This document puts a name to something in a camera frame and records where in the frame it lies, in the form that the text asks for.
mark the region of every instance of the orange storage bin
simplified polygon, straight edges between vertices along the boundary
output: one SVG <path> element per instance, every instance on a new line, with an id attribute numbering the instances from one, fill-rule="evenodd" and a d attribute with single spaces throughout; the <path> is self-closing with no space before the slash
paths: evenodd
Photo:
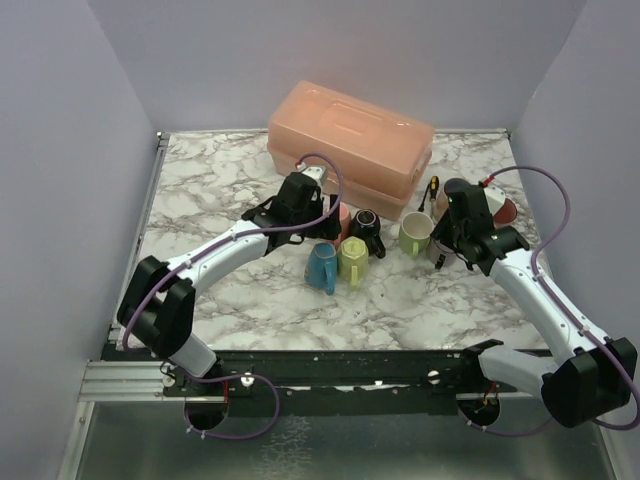
<path id="1" fill-rule="evenodd" d="M 433 134 L 425 123 L 300 82 L 271 116 L 267 148 L 283 175 L 306 153 L 328 155 L 345 178 L 345 202 L 396 220 L 431 158 Z M 331 172 L 327 191 L 335 183 Z"/>

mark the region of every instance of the green mug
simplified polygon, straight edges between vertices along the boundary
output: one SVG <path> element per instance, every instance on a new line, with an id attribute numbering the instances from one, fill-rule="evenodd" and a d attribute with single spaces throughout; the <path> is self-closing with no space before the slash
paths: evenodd
<path id="1" fill-rule="evenodd" d="M 338 276 L 358 288 L 369 271 L 369 250 L 364 240 L 349 237 L 338 250 Z"/>
<path id="2" fill-rule="evenodd" d="M 427 248 L 434 225 L 431 217 L 422 212 L 411 212 L 402 219 L 398 240 L 400 248 L 412 258 Z"/>

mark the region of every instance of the robotic arm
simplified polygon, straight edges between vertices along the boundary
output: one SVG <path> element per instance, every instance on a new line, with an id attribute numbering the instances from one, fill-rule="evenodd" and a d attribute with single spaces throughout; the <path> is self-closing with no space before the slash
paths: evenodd
<path id="1" fill-rule="evenodd" d="M 321 166 L 291 173 L 275 197 L 248 210 L 241 221 L 220 237 L 167 262 L 155 257 L 142 260 L 118 310 L 118 321 L 129 325 L 154 286 L 186 264 L 180 275 L 159 290 L 165 294 L 164 299 L 154 295 L 130 331 L 153 355 L 171 360 L 191 376 L 213 375 L 218 358 L 192 333 L 196 298 L 236 268 L 268 255 L 281 245 L 299 244 L 305 237 L 336 239 L 340 233 L 337 209 L 326 220 L 302 231 L 273 228 L 301 225 L 322 216 L 322 185 L 326 178 L 327 170 Z M 521 353 L 491 340 L 470 349 L 476 355 L 473 368 L 479 368 L 489 380 L 504 382 L 541 398 L 552 416 L 566 427 L 625 405 L 630 398 L 629 387 L 585 331 L 606 345 L 631 377 L 637 359 L 635 348 L 626 338 L 610 339 L 544 271 L 533 273 L 532 253 L 525 239 L 513 227 L 494 228 L 491 212 L 502 205 L 501 195 L 504 193 L 484 185 L 461 187 L 450 195 L 449 209 L 432 237 L 504 288 L 540 332 L 553 358 Z M 336 200 L 332 195 L 331 205 Z M 266 230 L 244 234 L 256 229 Z M 294 234 L 299 237 L 297 241 L 292 239 Z M 227 237 L 234 241 L 199 255 Z M 541 288 L 540 275 L 570 311 L 582 319 L 582 329 L 570 322 Z"/>

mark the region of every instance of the gray wall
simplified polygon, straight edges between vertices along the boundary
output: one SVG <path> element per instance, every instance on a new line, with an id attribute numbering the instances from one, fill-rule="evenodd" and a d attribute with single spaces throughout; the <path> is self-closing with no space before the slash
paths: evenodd
<path id="1" fill-rule="evenodd" d="M 82 0 L 1 2 L 0 478 L 55 477 L 155 135 Z"/>
<path id="2" fill-rule="evenodd" d="M 263 127 L 301 79 L 433 122 L 515 127 L 584 0 L 89 0 L 163 130 Z"/>
<path id="3" fill-rule="evenodd" d="M 569 227 L 549 250 L 558 283 L 594 321 L 636 346 L 639 20 L 637 0 L 589 0 L 513 137 L 516 161 L 557 173 L 571 196 Z M 562 211 L 559 195 L 524 176 L 536 220 L 548 234 Z M 640 430 L 621 436 L 637 453 Z M 640 459 L 634 460 L 640 477 Z"/>

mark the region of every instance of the white marble surface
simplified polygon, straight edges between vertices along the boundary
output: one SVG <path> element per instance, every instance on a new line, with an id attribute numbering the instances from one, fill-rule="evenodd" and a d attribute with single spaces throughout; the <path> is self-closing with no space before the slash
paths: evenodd
<path id="1" fill-rule="evenodd" d="M 182 133 L 171 137 L 141 258 L 166 259 L 223 233 L 242 212 L 274 195 L 283 177 L 264 132 Z M 513 164 L 506 135 L 437 135 L 433 158 L 412 202 L 432 175 L 476 181 Z M 535 225 L 517 174 L 500 177 L 515 201 L 516 227 L 530 242 Z M 372 258 L 363 287 L 344 282 L 332 297 L 302 278 L 313 242 L 285 246 L 231 273 L 196 305 L 194 331 L 217 349 L 462 348 L 496 338 L 517 348 L 544 342 L 504 291 L 462 262 L 436 272 L 397 246 L 398 224 L 383 221 L 387 247 Z M 139 345 L 137 340 L 132 345 Z"/>

